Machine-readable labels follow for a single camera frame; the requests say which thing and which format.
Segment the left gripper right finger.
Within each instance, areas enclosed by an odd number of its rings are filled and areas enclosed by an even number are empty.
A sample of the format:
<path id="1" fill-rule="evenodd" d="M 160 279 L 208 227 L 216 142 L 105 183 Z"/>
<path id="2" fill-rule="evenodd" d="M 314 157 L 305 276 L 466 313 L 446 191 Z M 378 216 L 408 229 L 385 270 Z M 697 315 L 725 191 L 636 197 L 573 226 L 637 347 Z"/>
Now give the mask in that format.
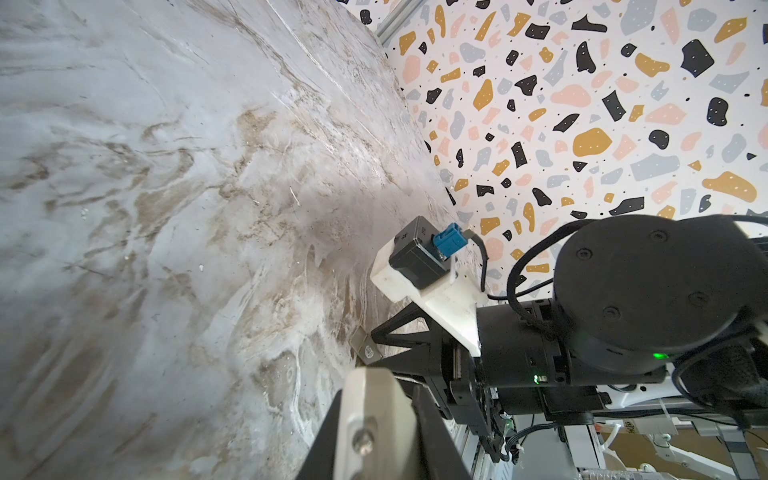
<path id="1" fill-rule="evenodd" d="M 469 480 L 471 476 L 428 389 L 416 386 L 411 405 L 418 425 L 418 444 L 425 479 Z"/>

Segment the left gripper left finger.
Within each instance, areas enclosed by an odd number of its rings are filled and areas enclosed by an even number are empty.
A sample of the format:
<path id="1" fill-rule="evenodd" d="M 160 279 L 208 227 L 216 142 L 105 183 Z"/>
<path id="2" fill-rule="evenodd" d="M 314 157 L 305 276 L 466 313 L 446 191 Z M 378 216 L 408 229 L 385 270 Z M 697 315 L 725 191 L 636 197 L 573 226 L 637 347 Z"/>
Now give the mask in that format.
<path id="1" fill-rule="evenodd" d="M 321 424 L 317 436 L 298 472 L 297 480 L 332 480 L 338 434 L 342 391 L 333 402 Z"/>

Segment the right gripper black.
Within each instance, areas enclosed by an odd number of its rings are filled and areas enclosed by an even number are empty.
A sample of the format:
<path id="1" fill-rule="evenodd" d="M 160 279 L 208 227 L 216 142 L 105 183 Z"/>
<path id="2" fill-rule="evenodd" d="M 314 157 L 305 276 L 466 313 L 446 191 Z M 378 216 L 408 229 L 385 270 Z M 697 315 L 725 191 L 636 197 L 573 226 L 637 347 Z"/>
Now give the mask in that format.
<path id="1" fill-rule="evenodd" d="M 419 319 L 425 322 L 425 331 L 396 333 Z M 437 322 L 414 302 L 373 329 L 370 336 L 379 345 L 438 345 L 442 340 Z M 417 386 L 427 388 L 434 396 L 445 395 L 450 418 L 478 437 L 491 460 L 510 460 L 505 452 L 506 422 L 500 404 L 478 378 L 474 358 L 452 337 L 442 341 L 441 360 L 427 350 L 407 350 L 373 362 L 370 367 L 389 370 L 407 396 L 412 396 Z"/>

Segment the white remote control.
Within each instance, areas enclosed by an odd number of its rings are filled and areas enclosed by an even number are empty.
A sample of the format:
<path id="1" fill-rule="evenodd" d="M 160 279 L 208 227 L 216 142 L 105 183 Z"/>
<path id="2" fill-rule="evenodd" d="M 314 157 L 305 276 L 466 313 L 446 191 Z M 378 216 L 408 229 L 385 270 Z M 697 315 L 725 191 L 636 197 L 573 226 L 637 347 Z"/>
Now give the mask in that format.
<path id="1" fill-rule="evenodd" d="M 419 479 L 423 474 L 417 417 L 387 369 L 361 367 L 341 391 L 335 479 Z"/>

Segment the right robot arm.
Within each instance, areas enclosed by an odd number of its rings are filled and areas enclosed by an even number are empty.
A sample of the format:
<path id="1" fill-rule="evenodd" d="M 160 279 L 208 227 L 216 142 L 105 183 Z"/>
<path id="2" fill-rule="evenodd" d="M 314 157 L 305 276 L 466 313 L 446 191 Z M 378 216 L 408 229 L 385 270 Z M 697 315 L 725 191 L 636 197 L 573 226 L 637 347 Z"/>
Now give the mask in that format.
<path id="1" fill-rule="evenodd" d="M 692 413 L 767 423 L 767 241 L 744 215 L 646 215 L 563 225 L 513 265 L 506 289 L 456 261 L 472 231 L 415 218 L 377 254 L 373 284 L 403 303 L 372 331 L 407 394 L 424 384 L 440 415 L 467 426 L 495 461 L 528 435 L 586 425 L 664 395 Z"/>

